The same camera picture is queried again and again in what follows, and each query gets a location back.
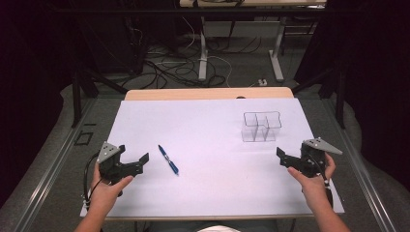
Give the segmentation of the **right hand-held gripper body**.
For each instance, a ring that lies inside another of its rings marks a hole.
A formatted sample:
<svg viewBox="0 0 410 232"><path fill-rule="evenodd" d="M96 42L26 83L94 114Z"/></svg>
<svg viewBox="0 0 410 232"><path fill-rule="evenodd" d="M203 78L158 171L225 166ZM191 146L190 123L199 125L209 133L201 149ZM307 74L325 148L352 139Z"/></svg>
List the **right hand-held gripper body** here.
<svg viewBox="0 0 410 232"><path fill-rule="evenodd" d="M321 137L304 140L302 145L310 147L309 154L305 157L301 153L302 169L301 172L311 178L316 174L324 174L327 166L326 154L342 155L343 152L337 147L331 145Z"/></svg>

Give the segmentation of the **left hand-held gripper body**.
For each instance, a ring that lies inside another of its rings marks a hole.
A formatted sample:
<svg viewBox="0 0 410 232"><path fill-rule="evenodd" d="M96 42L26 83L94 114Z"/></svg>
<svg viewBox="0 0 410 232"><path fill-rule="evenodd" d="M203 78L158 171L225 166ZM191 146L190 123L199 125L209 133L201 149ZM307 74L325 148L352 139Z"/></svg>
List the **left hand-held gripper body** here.
<svg viewBox="0 0 410 232"><path fill-rule="evenodd" d="M104 142L102 145L97 163L99 164L99 172L101 177L110 184L115 185L126 177L124 165L120 162L119 147Z"/></svg>

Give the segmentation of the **blue pen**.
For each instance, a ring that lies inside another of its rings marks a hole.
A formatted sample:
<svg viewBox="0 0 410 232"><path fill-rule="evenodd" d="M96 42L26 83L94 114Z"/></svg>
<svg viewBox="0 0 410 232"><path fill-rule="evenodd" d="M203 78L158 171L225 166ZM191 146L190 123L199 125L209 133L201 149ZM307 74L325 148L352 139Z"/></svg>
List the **blue pen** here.
<svg viewBox="0 0 410 232"><path fill-rule="evenodd" d="M168 165L170 166L170 168L172 169L173 173L175 175L179 175L179 169L178 167L175 165L175 163L169 158L168 154L166 153L166 151L163 149L163 147L161 145L158 145L159 150L161 152L161 154L163 155L163 157L165 158L165 160L168 162Z"/></svg>

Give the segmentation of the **clear plastic organizer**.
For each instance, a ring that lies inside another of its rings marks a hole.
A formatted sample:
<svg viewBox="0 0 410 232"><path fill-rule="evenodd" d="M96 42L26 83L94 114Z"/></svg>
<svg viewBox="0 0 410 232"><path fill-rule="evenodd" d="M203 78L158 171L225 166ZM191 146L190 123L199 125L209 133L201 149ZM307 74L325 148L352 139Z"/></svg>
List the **clear plastic organizer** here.
<svg viewBox="0 0 410 232"><path fill-rule="evenodd" d="M244 142L275 141L282 128L278 111L245 112L242 139Z"/></svg>

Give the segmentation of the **person's right hand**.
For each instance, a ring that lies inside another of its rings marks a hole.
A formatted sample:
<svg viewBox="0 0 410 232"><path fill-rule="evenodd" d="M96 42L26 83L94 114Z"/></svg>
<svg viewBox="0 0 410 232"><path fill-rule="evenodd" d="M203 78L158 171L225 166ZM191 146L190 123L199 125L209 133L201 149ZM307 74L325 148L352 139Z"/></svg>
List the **person's right hand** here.
<svg viewBox="0 0 410 232"><path fill-rule="evenodd" d="M301 184L307 205L315 214L319 211L333 210L327 197L325 181L331 180L336 165L330 155L325 154L325 158L327 166L324 175L308 178L293 167L287 168L288 173Z"/></svg>

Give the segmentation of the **person's left hand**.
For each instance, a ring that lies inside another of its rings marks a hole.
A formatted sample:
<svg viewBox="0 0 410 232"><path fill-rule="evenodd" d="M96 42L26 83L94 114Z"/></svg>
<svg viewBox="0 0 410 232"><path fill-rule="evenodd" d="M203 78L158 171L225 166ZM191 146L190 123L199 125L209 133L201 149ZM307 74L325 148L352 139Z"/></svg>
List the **person's left hand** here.
<svg viewBox="0 0 410 232"><path fill-rule="evenodd" d="M133 176L127 176L117 184L109 185L104 182L99 168L100 166L96 162L91 184L93 191L91 194L89 212L107 214L114 206L119 193L132 182Z"/></svg>

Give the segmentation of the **black metal stand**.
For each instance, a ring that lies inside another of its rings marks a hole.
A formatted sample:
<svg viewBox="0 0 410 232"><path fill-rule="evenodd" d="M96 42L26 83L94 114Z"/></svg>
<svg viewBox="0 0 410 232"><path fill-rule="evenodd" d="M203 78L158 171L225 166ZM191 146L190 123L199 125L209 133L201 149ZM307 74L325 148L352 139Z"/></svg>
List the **black metal stand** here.
<svg viewBox="0 0 410 232"><path fill-rule="evenodd" d="M346 66L341 63L336 63L332 68L325 69L319 75L313 77L303 84L298 84L296 87L292 88L293 94L297 94L300 91L310 87L311 85L324 81L327 79L328 85L321 87L319 96L326 98L326 91L330 91L330 85L333 86L334 92L337 94L336 106L335 106L335 117L342 129L345 129L344 125L344 98L345 98L345 83L346 83Z"/></svg>
<svg viewBox="0 0 410 232"><path fill-rule="evenodd" d="M96 98L99 95L99 90L95 84L98 81L105 86L117 91L120 94L127 94L128 90L113 81L107 79L102 74L88 68L79 68L72 75L72 90L73 90L73 124L75 128L82 118L81 93L84 93L88 98Z"/></svg>

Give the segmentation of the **white desk leg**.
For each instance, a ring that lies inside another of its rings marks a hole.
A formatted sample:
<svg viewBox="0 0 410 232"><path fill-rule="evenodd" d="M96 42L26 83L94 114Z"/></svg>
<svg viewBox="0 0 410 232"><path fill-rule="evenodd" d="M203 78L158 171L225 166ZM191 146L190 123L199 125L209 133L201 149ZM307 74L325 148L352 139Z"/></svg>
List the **white desk leg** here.
<svg viewBox="0 0 410 232"><path fill-rule="evenodd" d="M204 34L204 29L200 29L200 47L201 53L199 58L199 70L198 70L198 79L204 81L206 79L207 72L207 48L206 48L206 39Z"/></svg>
<svg viewBox="0 0 410 232"><path fill-rule="evenodd" d="M272 64L272 68L273 68L274 75L275 75L275 78L276 78L277 82L283 82L284 81L283 73L282 73L280 63L279 63L279 59L278 59L284 29L285 29L285 18L282 17L278 21L278 32L277 32L275 47L274 47L273 50L270 50L271 64Z"/></svg>

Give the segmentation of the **person's white shirt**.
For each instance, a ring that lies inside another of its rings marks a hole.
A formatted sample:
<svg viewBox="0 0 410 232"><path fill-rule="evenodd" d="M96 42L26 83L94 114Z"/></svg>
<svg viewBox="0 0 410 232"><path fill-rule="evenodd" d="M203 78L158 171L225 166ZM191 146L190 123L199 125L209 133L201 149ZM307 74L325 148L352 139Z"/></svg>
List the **person's white shirt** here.
<svg viewBox="0 0 410 232"><path fill-rule="evenodd" d="M203 228L201 230L198 230L197 232L241 232L241 231L228 227L228 226L215 225L215 226Z"/></svg>

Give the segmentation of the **dark curtain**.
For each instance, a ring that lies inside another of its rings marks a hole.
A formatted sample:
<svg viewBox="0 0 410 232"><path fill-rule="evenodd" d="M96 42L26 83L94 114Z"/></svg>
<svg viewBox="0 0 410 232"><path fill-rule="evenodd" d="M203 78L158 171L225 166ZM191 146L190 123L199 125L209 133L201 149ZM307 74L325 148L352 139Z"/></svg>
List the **dark curtain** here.
<svg viewBox="0 0 410 232"><path fill-rule="evenodd" d="M410 191L410 0L328 0L294 80L338 64L362 155Z"/></svg>
<svg viewBox="0 0 410 232"><path fill-rule="evenodd" d="M72 20L45 0L0 0L0 207L41 150L63 107Z"/></svg>

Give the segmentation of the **metal floor rail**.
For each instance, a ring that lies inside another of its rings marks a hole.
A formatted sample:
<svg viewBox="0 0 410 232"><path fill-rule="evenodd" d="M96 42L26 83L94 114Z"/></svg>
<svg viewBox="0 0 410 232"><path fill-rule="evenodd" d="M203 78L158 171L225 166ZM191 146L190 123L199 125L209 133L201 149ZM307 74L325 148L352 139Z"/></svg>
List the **metal floor rail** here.
<svg viewBox="0 0 410 232"><path fill-rule="evenodd" d="M98 149L91 119L97 101L85 102L83 117L71 126L67 110L51 132L19 189L26 194L12 232L72 232L83 208L83 170Z"/></svg>
<svg viewBox="0 0 410 232"><path fill-rule="evenodd" d="M399 232L387 212L381 195L359 152L346 130L339 126L331 100L322 100L329 127L323 137L336 145L342 155L334 155L337 163L335 184L344 207L347 223L354 232Z"/></svg>

